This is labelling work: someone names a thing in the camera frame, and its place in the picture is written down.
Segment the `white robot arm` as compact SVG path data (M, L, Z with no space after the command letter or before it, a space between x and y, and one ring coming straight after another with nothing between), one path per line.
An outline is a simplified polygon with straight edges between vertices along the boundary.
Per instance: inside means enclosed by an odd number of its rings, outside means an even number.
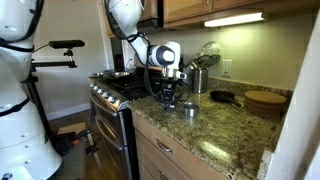
M113 34L126 40L144 66L144 82L149 93L164 108L174 108L180 95L175 90L179 79L186 75L179 70L180 44L168 41L163 45L151 45L147 36L138 29L144 7L141 0L103 0L108 24ZM151 88L148 68L162 67L162 89L154 93Z

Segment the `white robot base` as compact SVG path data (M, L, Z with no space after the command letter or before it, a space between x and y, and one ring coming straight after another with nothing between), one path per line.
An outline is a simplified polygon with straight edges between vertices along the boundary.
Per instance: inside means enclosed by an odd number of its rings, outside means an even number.
M62 163L46 138L36 105L22 87L30 73L44 0L0 0L0 173L47 180Z

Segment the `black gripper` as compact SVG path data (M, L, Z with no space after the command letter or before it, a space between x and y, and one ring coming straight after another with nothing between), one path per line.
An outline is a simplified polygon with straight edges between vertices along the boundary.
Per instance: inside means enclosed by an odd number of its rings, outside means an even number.
M161 89L156 93L157 101L163 107L175 107L182 96L180 81L173 78L162 78L159 80Z

